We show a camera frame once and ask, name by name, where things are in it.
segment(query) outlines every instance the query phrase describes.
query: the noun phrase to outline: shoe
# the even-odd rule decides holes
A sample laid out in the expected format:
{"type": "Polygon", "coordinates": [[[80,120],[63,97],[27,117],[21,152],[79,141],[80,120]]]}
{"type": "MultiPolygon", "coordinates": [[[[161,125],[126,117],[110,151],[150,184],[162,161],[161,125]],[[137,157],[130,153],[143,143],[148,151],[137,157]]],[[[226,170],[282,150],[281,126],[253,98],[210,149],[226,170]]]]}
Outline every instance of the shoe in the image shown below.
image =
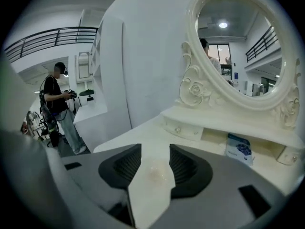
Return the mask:
{"type": "Polygon", "coordinates": [[[79,154],[83,153],[84,151],[86,151],[86,149],[87,149],[86,146],[82,146],[82,147],[80,148],[79,152],[76,153],[76,155],[79,155],[79,154]]]}

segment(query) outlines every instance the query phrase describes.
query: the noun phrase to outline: white shirt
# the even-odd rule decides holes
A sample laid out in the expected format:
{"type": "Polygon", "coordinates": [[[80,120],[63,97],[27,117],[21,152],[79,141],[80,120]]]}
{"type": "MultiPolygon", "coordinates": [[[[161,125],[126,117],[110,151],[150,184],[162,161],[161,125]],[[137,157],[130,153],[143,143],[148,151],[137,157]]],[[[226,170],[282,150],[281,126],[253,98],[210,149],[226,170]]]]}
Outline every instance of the white shirt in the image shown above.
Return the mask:
{"type": "Polygon", "coordinates": [[[221,75],[221,66],[220,66],[219,60],[211,57],[210,61],[214,65],[214,67],[218,71],[218,73],[221,75]]]}

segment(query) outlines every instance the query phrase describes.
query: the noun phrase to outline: gray floor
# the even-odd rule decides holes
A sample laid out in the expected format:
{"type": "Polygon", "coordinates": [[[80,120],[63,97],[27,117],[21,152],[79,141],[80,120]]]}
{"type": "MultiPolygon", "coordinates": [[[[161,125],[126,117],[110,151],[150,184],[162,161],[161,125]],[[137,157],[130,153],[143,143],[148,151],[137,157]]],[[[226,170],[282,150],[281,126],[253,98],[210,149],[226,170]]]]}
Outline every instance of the gray floor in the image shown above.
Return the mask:
{"type": "MultiPolygon", "coordinates": [[[[49,142],[49,139],[44,140],[42,143],[44,146],[47,146],[47,143],[49,142]]],[[[68,142],[63,139],[63,137],[60,137],[58,147],[55,147],[55,149],[58,151],[60,157],[68,157],[68,156],[74,156],[72,149],[70,148],[68,142]]],[[[84,154],[90,154],[89,149],[81,153],[84,154]]]]}

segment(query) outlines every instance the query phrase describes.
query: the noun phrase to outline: black t-shirt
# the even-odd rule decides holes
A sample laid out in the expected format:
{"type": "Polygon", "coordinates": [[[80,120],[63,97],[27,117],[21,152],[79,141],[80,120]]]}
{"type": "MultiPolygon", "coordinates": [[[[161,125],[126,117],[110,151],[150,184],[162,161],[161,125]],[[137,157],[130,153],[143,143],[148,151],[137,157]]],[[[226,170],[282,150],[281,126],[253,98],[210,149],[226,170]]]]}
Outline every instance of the black t-shirt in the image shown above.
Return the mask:
{"type": "MultiPolygon", "coordinates": [[[[53,76],[49,76],[45,83],[44,83],[44,88],[43,88],[43,93],[44,94],[50,94],[50,95],[60,95],[61,94],[61,89],[59,88],[59,85],[56,81],[56,79],[53,76]]],[[[60,113],[64,110],[66,110],[67,104],[63,98],[54,100],[54,101],[49,101],[47,102],[47,106],[51,113],[60,113]]]]}

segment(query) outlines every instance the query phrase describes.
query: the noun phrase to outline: small wall mirror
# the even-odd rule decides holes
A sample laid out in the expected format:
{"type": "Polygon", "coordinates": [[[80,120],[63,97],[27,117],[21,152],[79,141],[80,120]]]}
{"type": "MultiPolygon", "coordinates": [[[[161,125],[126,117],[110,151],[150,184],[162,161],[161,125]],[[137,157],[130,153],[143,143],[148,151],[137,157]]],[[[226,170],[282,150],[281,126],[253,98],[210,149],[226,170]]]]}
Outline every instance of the small wall mirror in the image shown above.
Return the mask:
{"type": "Polygon", "coordinates": [[[281,45],[257,5],[249,0],[208,0],[197,27],[203,52],[232,87],[252,97],[275,88],[281,45]]]}

